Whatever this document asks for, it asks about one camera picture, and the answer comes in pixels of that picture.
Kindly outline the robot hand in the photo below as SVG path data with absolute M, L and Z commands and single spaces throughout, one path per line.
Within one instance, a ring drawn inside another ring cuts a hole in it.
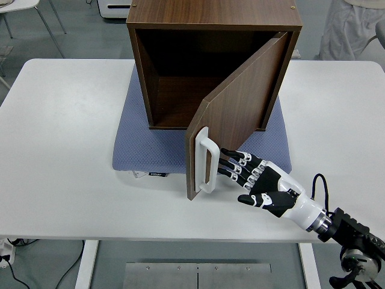
M 232 163 L 220 158 L 222 168 L 218 173 L 226 175 L 247 190 L 238 196 L 240 203 L 269 211 L 278 218 L 286 218 L 300 228 L 322 234 L 331 220 L 326 209 L 306 195 L 305 189 L 289 174 L 271 161 L 263 160 L 248 152 L 221 153 L 234 159 Z

